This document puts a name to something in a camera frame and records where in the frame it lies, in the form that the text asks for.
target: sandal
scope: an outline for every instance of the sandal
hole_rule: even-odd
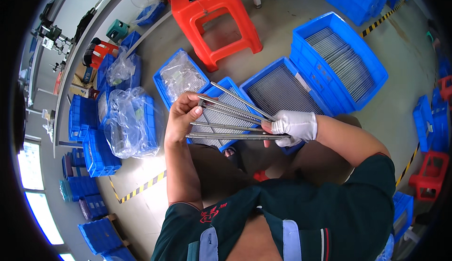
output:
[[[228,156],[227,158],[240,170],[242,170],[245,174],[247,174],[248,172],[246,172],[245,166],[243,165],[243,161],[242,161],[242,156],[240,155],[239,152],[237,152],[237,150],[235,150],[234,147],[229,146],[227,147],[225,150],[223,150],[223,155],[226,156],[225,151],[226,150],[231,150],[234,152],[234,154]]]

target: red stool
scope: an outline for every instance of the red stool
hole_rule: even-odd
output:
[[[444,101],[449,101],[449,110],[452,110],[452,76],[447,76],[438,81],[439,93]]]
[[[251,48],[256,54],[262,50],[256,28],[246,13],[240,0],[171,0],[171,11],[174,19],[184,32],[195,50],[196,55],[204,62],[207,71],[218,70],[217,61],[240,50]],[[202,25],[220,15],[229,13],[237,23],[242,38],[223,48],[213,51],[202,39]]]
[[[99,69],[100,63],[102,63],[102,60],[104,60],[105,55],[111,54],[113,56],[116,56],[116,54],[113,54],[113,50],[118,50],[118,47],[114,44],[100,41],[100,45],[96,45],[94,47],[93,55],[91,55],[91,65],[94,69]]]
[[[442,160],[441,166],[434,164],[434,159]],[[408,185],[416,189],[415,198],[422,201],[435,201],[441,191],[444,176],[449,165],[449,155],[442,152],[428,151],[421,171],[418,175],[411,175]],[[429,194],[427,189],[435,190],[434,194]]]

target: white label sticker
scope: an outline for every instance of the white label sticker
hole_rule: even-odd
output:
[[[295,74],[296,79],[302,84],[304,89],[306,89],[307,92],[311,91],[311,88],[308,86],[308,84],[305,82],[305,80],[300,76],[299,73]]]

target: plastic bag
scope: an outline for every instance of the plastic bag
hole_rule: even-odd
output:
[[[160,71],[160,76],[166,86],[166,94],[171,102],[174,102],[184,92],[197,92],[205,84],[206,80],[190,62],[188,54],[180,51]]]
[[[105,77],[110,87],[114,87],[117,84],[129,79],[135,73],[135,65],[133,58],[135,54],[126,58],[127,47],[120,46],[118,49],[118,55],[113,64],[108,68]]]
[[[113,90],[109,108],[110,124],[104,133],[113,154],[122,159],[155,156],[160,149],[154,122],[157,110],[144,89]]]
[[[394,236],[391,233],[389,234],[389,239],[386,242],[385,249],[383,249],[383,252],[377,256],[375,261],[390,261],[393,251],[394,251]]]
[[[149,6],[144,8],[138,15],[137,19],[135,21],[132,21],[131,24],[138,25],[142,21],[148,19],[152,15],[152,13],[157,9],[157,6],[159,6],[160,3],[162,3],[161,0],[151,1]]]

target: white glove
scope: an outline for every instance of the white glove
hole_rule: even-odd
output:
[[[281,110],[274,116],[273,134],[290,134],[290,138],[276,140],[279,147],[294,146],[302,140],[308,142],[317,137],[317,119],[314,112],[298,112]]]

